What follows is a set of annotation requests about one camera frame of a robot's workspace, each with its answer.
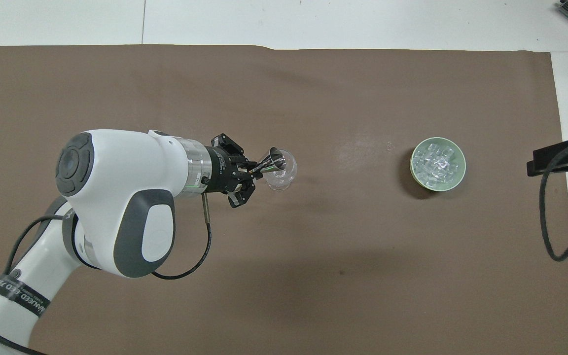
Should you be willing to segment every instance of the cable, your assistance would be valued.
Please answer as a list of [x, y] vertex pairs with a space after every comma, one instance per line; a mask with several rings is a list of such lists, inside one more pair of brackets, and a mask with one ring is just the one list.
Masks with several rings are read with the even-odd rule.
[[6, 338], [2, 337], [1, 335], [0, 335], [0, 344], [29, 355], [47, 355], [46, 353], [40, 353], [36, 350], [25, 348], [25, 346], [21, 346], [19, 344], [16, 344], [16, 342], [9, 341]]
[[545, 216], [545, 188], [547, 186], [547, 178], [550, 173], [554, 170], [555, 166], [568, 154], [568, 147], [564, 148], [562, 151], [557, 153], [554, 158], [547, 164], [545, 171], [543, 172], [543, 178], [540, 181], [540, 191], [538, 193], [538, 208], [540, 213], [540, 229], [543, 234], [543, 242], [547, 249], [549, 256], [555, 261], [562, 261], [568, 257], [568, 247], [562, 252], [561, 255], [554, 254], [554, 249], [552, 248], [552, 243], [549, 241], [549, 235], [547, 233], [547, 222]]
[[192, 267], [190, 270], [187, 270], [186, 272], [183, 272], [183, 274], [175, 276], [165, 276], [156, 271], [153, 271], [153, 275], [164, 280], [176, 280], [188, 276], [189, 274], [192, 274], [192, 272], [196, 271], [196, 269], [199, 268], [199, 266], [201, 266], [203, 261], [205, 261], [205, 258], [207, 257], [208, 252], [210, 252], [210, 247], [212, 245], [212, 227], [209, 223], [207, 223], [206, 225], [207, 225], [207, 247], [205, 247], [205, 252], [203, 253], [203, 256], [201, 256], [201, 260], [199, 260], [199, 262], [196, 263], [194, 267]]
[[12, 263], [14, 260], [14, 256], [16, 255], [16, 251], [19, 249], [19, 245], [21, 244], [23, 238], [25, 238], [25, 236], [29, 233], [30, 229], [34, 228], [35, 225], [46, 221], [46, 220], [53, 220], [53, 219], [59, 219], [62, 220], [63, 216], [61, 215], [45, 215], [45, 216], [40, 216], [39, 218], [35, 219], [32, 221], [32, 223], [30, 223], [30, 225], [28, 225], [28, 227], [26, 227], [26, 229], [23, 231], [23, 233], [19, 236], [19, 238], [17, 238], [16, 242], [14, 243], [14, 247], [12, 248], [12, 251], [10, 252], [10, 256], [8, 257], [7, 263], [6, 263], [6, 268], [4, 269], [4, 274], [9, 275], [10, 274], [10, 269], [12, 268]]

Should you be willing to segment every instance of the white floor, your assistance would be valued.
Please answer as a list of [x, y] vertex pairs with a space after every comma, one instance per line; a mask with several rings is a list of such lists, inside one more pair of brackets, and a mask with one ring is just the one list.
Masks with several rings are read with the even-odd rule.
[[556, 0], [0, 0], [0, 45], [138, 43], [552, 52], [568, 139], [568, 19]]

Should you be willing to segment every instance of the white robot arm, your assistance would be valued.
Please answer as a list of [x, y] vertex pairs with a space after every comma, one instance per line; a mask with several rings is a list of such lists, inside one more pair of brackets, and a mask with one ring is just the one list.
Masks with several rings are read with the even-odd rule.
[[250, 161], [224, 134], [212, 146], [154, 130], [73, 137], [56, 168], [61, 198], [29, 251], [14, 267], [11, 258], [0, 275], [0, 354], [40, 354], [26, 348], [32, 328], [79, 266], [129, 278], [177, 278], [155, 272], [174, 244], [174, 198], [203, 196], [206, 215], [205, 193], [224, 193], [232, 207], [241, 206], [264, 173], [286, 173], [287, 161], [293, 168], [289, 156], [271, 148], [260, 162]]

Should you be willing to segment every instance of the brown paper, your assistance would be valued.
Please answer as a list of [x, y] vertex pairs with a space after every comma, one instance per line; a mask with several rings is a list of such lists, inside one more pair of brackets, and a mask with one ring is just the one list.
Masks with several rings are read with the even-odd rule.
[[[548, 258], [532, 151], [561, 141], [550, 56], [534, 52], [269, 50], [135, 45], [0, 47], [0, 270], [57, 196], [70, 137], [114, 128], [249, 158], [290, 150], [283, 192], [259, 181], [231, 209], [210, 196], [213, 243], [180, 281], [80, 268], [30, 346], [51, 354], [568, 354], [568, 260]], [[417, 143], [456, 142], [446, 193], [408, 170]], [[564, 176], [550, 232], [568, 244]], [[165, 274], [207, 239], [198, 199], [177, 200]]]

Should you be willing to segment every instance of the green bowl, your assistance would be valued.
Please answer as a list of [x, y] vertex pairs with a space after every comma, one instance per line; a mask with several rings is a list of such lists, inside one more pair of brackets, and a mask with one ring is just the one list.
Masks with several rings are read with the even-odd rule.
[[[453, 154], [451, 160], [449, 161], [459, 166], [459, 169], [451, 182], [440, 183], [437, 185], [437, 188], [435, 189], [424, 185], [423, 181], [420, 181], [417, 177], [415, 177], [415, 172], [413, 171], [413, 155], [417, 150], [419, 150], [422, 147], [428, 147], [429, 144], [431, 143], [438, 144], [439, 146], [450, 146], [450, 148], [452, 148], [455, 151], [455, 154]], [[462, 149], [460, 149], [459, 146], [457, 146], [457, 144], [455, 144], [453, 141], [449, 139], [444, 139], [442, 137], [432, 137], [430, 139], [425, 139], [422, 142], [420, 142], [420, 144], [418, 144], [416, 148], [413, 150], [413, 152], [411, 153], [411, 159], [409, 159], [409, 170], [411, 171], [411, 176], [413, 176], [413, 179], [415, 179], [418, 182], [418, 184], [420, 184], [420, 186], [426, 189], [430, 189], [432, 191], [439, 191], [439, 192], [448, 191], [449, 189], [455, 188], [455, 186], [459, 185], [460, 182], [464, 180], [464, 175], [466, 175], [466, 157], [464, 157], [464, 152], [462, 151]]]

